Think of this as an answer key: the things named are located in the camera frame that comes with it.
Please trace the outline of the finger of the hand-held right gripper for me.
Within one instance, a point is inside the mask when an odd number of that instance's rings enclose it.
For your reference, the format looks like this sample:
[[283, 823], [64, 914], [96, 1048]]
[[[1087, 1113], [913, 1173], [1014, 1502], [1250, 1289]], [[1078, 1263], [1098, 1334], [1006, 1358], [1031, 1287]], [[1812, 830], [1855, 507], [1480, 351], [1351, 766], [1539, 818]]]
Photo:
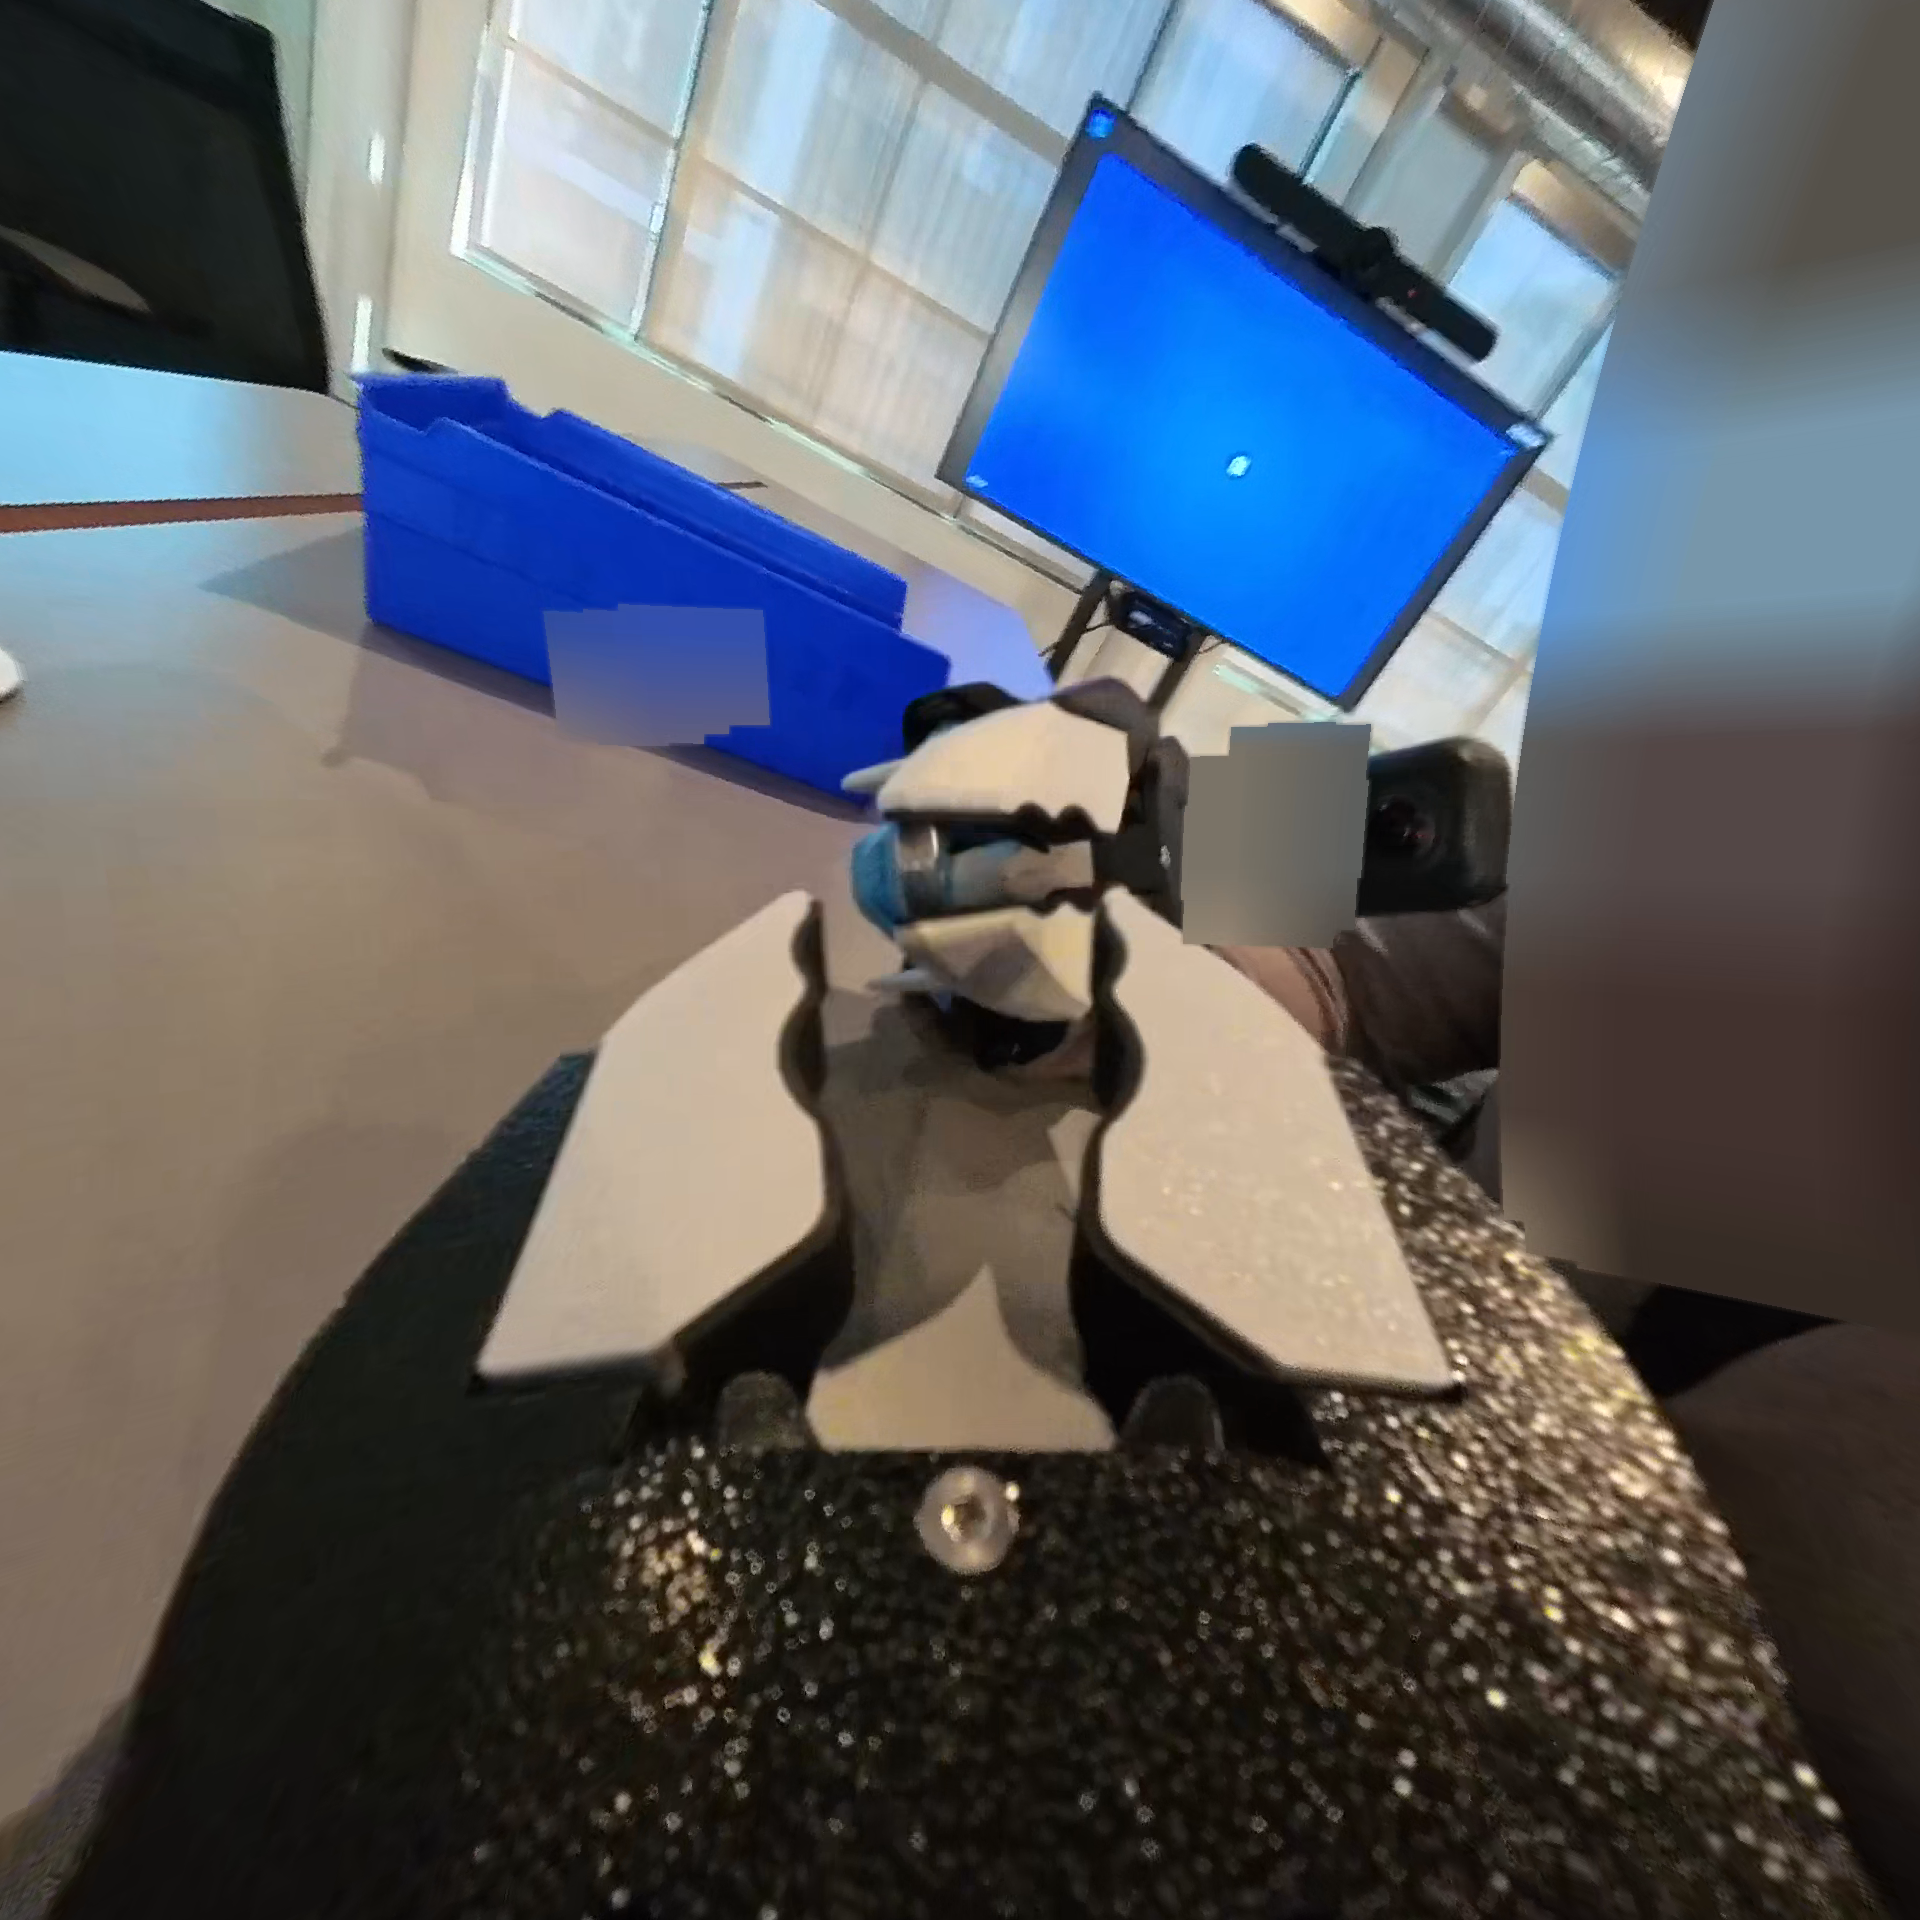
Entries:
[[1156, 718], [1129, 688], [940, 688], [909, 700], [893, 758], [846, 774], [882, 822], [1006, 826], [1055, 845], [1118, 833], [1156, 751]]
[[899, 927], [866, 988], [926, 1013], [956, 1048], [1070, 1048], [1092, 1018], [1101, 887]]

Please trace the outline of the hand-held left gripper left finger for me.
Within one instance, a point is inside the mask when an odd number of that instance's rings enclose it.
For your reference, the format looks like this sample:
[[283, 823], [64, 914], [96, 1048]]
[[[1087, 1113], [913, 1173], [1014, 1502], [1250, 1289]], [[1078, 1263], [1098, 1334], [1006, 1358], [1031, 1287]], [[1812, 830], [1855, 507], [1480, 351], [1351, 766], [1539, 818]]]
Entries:
[[822, 902], [784, 891], [601, 1036], [479, 1381], [807, 1381], [838, 1323]]

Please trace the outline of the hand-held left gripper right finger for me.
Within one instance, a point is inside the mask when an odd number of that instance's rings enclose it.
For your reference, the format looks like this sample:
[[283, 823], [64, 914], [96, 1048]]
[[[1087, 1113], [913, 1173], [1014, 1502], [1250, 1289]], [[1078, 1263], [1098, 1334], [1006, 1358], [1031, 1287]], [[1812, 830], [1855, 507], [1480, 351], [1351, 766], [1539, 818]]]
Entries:
[[1095, 1258], [1269, 1381], [1450, 1394], [1325, 1048], [1160, 917], [1098, 917], [1079, 1223]]

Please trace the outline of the person's right forearm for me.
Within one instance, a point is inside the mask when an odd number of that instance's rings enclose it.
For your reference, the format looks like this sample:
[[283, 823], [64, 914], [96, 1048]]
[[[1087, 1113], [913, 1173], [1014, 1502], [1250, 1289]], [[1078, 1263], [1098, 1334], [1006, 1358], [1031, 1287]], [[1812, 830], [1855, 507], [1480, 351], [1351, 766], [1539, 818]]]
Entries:
[[1332, 1060], [1425, 1119], [1441, 1152], [1501, 1187], [1501, 984], [1507, 898], [1366, 917], [1331, 947], [1216, 947]]

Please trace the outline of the black monitor stand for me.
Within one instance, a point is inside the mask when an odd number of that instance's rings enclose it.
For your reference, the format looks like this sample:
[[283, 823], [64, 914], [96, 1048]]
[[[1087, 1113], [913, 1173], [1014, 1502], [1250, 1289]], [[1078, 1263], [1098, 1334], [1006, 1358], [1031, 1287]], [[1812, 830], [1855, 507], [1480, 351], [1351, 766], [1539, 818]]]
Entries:
[[1155, 688], [1142, 698], [1151, 714], [1163, 714], [1169, 706], [1198, 659], [1207, 659], [1214, 652], [1226, 649], [1226, 640], [1207, 633], [1177, 607], [1156, 603], [1139, 585], [1119, 584], [1107, 571], [1095, 571], [1078, 593], [1067, 622], [1043, 652], [1043, 665], [1055, 685], [1064, 683], [1078, 644], [1095, 629], [1126, 635], [1163, 659]]

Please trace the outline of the blue screen monitor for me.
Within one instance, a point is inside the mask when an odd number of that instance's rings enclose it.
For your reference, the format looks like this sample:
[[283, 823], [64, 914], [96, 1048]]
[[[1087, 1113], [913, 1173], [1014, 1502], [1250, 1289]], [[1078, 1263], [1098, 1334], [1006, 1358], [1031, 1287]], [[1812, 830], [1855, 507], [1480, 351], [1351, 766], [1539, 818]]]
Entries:
[[935, 472], [1349, 714], [1547, 445], [1095, 92]]

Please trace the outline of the blue plastic storage bin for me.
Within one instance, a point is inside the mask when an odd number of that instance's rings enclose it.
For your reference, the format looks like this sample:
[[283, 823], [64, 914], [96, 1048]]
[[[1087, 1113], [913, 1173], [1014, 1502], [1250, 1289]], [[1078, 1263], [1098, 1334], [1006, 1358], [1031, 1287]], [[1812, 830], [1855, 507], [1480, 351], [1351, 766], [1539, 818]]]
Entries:
[[586, 736], [835, 790], [950, 683], [900, 577], [495, 377], [364, 374], [358, 446], [369, 621], [549, 688]]

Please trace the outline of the black webcam bar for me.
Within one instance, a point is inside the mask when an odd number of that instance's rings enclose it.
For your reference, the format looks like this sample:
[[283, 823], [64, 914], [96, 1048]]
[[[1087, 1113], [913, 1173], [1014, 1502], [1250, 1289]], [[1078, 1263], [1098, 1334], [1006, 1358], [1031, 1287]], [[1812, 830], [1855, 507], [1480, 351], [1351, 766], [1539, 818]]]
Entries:
[[1243, 144], [1230, 157], [1227, 183], [1259, 220], [1303, 247], [1337, 283], [1362, 303], [1391, 313], [1406, 331], [1425, 332], [1480, 366], [1496, 348], [1496, 326], [1460, 306], [1438, 281], [1419, 271], [1386, 228], [1373, 228], [1325, 192], [1287, 171], [1271, 152]]

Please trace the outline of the paned glass window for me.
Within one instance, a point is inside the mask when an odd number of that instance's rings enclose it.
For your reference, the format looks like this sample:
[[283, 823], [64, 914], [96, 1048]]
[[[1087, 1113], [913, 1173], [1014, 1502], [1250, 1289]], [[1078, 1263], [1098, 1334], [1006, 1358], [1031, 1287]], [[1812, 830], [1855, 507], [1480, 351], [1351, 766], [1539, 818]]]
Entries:
[[1548, 446], [1364, 711], [1517, 722], [1632, 242], [1403, 2], [490, 2], [455, 249], [1079, 585], [935, 467], [1095, 92], [1209, 178], [1271, 152], [1493, 324]]

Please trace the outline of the person's body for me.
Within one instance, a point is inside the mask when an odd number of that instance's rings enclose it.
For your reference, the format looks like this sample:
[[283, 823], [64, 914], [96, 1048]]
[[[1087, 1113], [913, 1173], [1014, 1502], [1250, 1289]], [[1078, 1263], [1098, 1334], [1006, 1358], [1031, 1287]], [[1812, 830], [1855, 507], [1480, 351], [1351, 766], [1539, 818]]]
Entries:
[[1857, 1858], [1918, 1918], [1918, 1339], [1554, 1267], [1735, 1531]]

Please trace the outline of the black office chair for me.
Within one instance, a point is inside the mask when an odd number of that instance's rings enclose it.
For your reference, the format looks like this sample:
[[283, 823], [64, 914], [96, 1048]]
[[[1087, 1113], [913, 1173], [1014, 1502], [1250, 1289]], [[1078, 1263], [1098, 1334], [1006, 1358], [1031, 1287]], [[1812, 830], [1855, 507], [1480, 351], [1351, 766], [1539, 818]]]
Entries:
[[327, 391], [268, 24], [4, 2], [4, 348]]

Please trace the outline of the silver ceiling duct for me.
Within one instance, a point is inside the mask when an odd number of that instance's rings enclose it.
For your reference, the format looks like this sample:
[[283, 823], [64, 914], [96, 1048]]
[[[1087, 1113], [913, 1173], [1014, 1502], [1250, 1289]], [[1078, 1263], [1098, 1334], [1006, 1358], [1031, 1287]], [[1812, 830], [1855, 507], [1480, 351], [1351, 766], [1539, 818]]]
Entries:
[[1400, 2], [1450, 59], [1493, 70], [1568, 152], [1647, 192], [1691, 73], [1691, 42], [1642, 2]]

